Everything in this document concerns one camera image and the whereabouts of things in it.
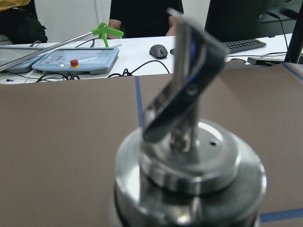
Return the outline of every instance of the computer monitor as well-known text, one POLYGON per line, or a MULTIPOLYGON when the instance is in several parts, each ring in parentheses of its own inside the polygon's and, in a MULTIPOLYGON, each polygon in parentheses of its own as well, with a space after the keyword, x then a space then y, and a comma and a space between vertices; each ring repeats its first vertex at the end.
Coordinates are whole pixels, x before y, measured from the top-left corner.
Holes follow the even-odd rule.
POLYGON ((211 0, 205 30, 221 42, 231 42, 293 33, 296 27, 296 42, 285 61, 292 55, 291 62, 297 63, 303 46, 301 6, 302 0, 211 0))

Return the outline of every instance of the blue tape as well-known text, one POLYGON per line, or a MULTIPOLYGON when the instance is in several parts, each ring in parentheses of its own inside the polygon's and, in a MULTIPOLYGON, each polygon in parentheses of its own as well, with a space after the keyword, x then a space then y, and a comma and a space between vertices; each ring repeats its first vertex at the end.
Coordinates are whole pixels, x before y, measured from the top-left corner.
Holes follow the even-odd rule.
POLYGON ((285 210, 267 214, 260 214, 261 223, 281 221, 293 218, 303 218, 303 209, 285 210))
POLYGON ((135 80, 135 86, 136 86, 138 122, 139 122, 139 127, 142 127, 143 126, 143 121, 142 121, 143 107, 142 107, 142 98, 141 98, 141 89, 140 89, 139 76, 135 76, 134 80, 135 80))
POLYGON ((298 77, 300 80, 303 81, 303 77, 299 75, 299 73, 297 73, 296 71, 294 71, 292 68, 290 68, 287 64, 285 64, 284 62, 282 63, 282 65, 288 69, 291 73, 293 73, 296 77, 298 77))

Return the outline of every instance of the power cord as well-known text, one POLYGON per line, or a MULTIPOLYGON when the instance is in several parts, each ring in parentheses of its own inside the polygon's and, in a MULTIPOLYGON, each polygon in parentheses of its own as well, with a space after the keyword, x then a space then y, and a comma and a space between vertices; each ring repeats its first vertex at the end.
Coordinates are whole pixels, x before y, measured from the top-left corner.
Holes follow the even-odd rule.
POLYGON ((267 57, 267 56, 272 56, 272 57, 280 57, 280 56, 285 56, 286 52, 272 52, 272 53, 265 53, 261 55, 261 58, 267 57))
POLYGON ((63 73, 60 73, 60 72, 48 72, 46 74, 44 74, 43 76, 41 76, 40 78, 38 78, 38 80, 36 81, 36 83, 38 82, 41 82, 41 81, 50 81, 50 79, 62 79, 62 80, 72 80, 72 79, 80 79, 79 76, 75 75, 73 76, 70 72, 65 72, 65 74, 63 73), (62 77, 61 78, 57 78, 57 77, 48 77, 48 78, 45 78, 46 76, 49 76, 49 75, 54 75, 54 74, 59 74, 61 75, 62 77))
POLYGON ((262 57, 262 55, 227 55, 226 57, 262 57))
POLYGON ((122 74, 113 73, 113 74, 109 75, 107 78, 110 78, 110 77, 113 77, 113 76, 119 76, 119 77, 133 76, 133 73, 134 73, 134 72, 136 72, 136 71, 137 71, 138 69, 140 69, 142 66, 144 66, 144 65, 146 65, 146 64, 148 64, 148 63, 151 63, 151 62, 159 62, 159 63, 161 63, 161 64, 164 66, 164 68, 166 69, 167 73, 170 73, 169 70, 167 69, 167 67, 166 67, 161 61, 159 61, 159 60, 152 60, 152 61, 148 61, 148 62, 146 62, 146 63, 140 65, 138 68, 136 68, 136 69, 135 69, 134 71, 132 71, 132 72, 129 72, 128 69, 124 69, 122 74))
POLYGON ((90 40, 88 40, 88 41, 85 41, 84 43, 81 43, 80 45, 76 46, 76 48, 77 48, 77 47, 80 47, 80 46, 82 46, 83 44, 86 44, 86 43, 88 43, 88 42, 90 42, 90 41, 92 41, 92 44, 91 44, 90 47, 94 47, 94 46, 95 46, 95 40, 96 40, 96 39, 98 39, 98 38, 94 38, 94 39, 90 39, 90 40))
POLYGON ((33 47, 35 44, 41 44, 42 42, 40 41, 40 40, 36 40, 36 41, 34 41, 29 47, 33 47))
POLYGON ((23 78, 25 78, 25 79, 39 79, 39 78, 26 77, 26 76, 20 75, 20 74, 18 74, 18 73, 10 72, 10 71, 7 71, 7 70, 4 70, 3 72, 11 73, 11 74, 14 74, 14 75, 16 75, 16 76, 23 77, 23 78))
POLYGON ((284 35, 284 39, 285 39, 285 43, 286 43, 286 49, 288 51, 288 43, 287 43, 286 34, 285 34, 285 30, 284 30, 283 22, 282 22, 281 18, 277 14, 275 14, 275 13, 268 12, 267 14, 270 15, 270 16, 272 16, 272 17, 274 17, 274 18, 276 18, 276 19, 278 19, 280 21, 281 28, 282 28, 283 35, 284 35))

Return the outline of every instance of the computer mouse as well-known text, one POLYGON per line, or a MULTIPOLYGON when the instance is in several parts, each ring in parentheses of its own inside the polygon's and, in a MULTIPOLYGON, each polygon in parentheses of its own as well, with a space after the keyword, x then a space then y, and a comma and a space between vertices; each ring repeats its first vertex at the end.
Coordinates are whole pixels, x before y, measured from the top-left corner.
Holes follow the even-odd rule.
POLYGON ((161 44, 154 45, 150 49, 150 55, 155 59, 164 59, 166 58, 167 54, 168 52, 166 48, 161 44))

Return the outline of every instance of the keyboard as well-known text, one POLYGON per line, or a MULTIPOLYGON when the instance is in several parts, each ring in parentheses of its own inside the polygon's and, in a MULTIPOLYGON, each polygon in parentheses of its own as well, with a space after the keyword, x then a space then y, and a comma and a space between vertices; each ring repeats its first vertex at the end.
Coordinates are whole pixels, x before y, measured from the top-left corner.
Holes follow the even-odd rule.
POLYGON ((233 42, 226 42, 226 43, 222 43, 222 44, 230 50, 230 53, 247 51, 247 50, 252 50, 252 49, 266 46, 266 43, 261 42, 258 39, 233 41, 233 42))

